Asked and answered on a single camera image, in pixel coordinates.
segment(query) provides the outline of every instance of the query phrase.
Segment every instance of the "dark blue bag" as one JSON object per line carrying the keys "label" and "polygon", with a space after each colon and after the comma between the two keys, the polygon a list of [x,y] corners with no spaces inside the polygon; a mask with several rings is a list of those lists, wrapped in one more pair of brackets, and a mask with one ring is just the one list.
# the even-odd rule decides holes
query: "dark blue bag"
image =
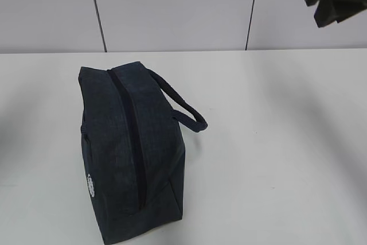
{"label": "dark blue bag", "polygon": [[[141,63],[82,67],[81,145],[92,205],[105,244],[182,219],[185,145],[178,122],[205,119]],[[195,118],[174,110],[162,93]]]}

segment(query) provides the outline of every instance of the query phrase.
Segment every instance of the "table surface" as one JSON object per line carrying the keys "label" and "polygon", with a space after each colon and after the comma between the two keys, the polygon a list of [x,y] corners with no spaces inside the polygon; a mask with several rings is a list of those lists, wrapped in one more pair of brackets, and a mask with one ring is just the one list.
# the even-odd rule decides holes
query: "table surface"
{"label": "table surface", "polygon": [[136,245],[367,244],[367,49],[0,55],[0,244],[103,244],[79,68],[141,61],[209,123],[183,220]]}

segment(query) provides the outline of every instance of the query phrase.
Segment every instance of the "zipper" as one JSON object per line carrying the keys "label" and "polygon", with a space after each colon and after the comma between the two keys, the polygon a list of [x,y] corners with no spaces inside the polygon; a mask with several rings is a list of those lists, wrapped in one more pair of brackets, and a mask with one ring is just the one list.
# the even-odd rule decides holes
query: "zipper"
{"label": "zipper", "polygon": [[144,166],[142,144],[140,141],[138,121],[136,119],[136,113],[134,111],[134,105],[132,103],[132,98],[130,94],[112,69],[107,70],[107,73],[109,74],[112,82],[114,83],[120,94],[122,105],[125,111],[127,127],[130,135],[132,156],[135,166],[136,184],[138,186],[139,210],[141,210],[142,208],[144,208],[146,203],[147,178]]}

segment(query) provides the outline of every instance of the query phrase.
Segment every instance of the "white wall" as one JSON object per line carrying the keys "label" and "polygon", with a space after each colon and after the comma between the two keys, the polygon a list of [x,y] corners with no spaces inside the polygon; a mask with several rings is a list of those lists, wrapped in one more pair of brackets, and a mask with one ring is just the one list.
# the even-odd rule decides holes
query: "white wall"
{"label": "white wall", "polygon": [[101,52],[93,0],[0,0],[0,53]]}
{"label": "white wall", "polygon": [[[109,52],[243,50],[252,0],[97,0]],[[93,0],[0,0],[0,53],[103,52]],[[367,12],[317,28],[304,0],[255,0],[248,49],[367,47]]]}
{"label": "white wall", "polygon": [[97,0],[108,51],[243,50],[252,0]]}
{"label": "white wall", "polygon": [[316,5],[304,0],[256,0],[248,49],[367,47],[367,12],[318,28]]}

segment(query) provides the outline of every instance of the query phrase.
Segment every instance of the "fabric strap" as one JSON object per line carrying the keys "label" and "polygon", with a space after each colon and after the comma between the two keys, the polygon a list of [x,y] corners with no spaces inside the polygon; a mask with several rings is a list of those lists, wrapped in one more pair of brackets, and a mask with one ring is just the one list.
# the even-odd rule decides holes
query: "fabric strap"
{"label": "fabric strap", "polygon": [[158,83],[159,87],[177,104],[190,112],[195,118],[195,120],[193,120],[184,113],[174,109],[172,111],[174,119],[182,123],[184,126],[190,128],[194,132],[200,132],[208,127],[208,124],[206,123],[205,119],[199,114],[199,112],[197,112],[193,107],[189,106],[184,101],[184,99],[181,98],[181,96],[169,85],[168,82],[166,82],[160,75],[158,75],[154,71],[150,69],[148,69],[148,71],[151,77]]}

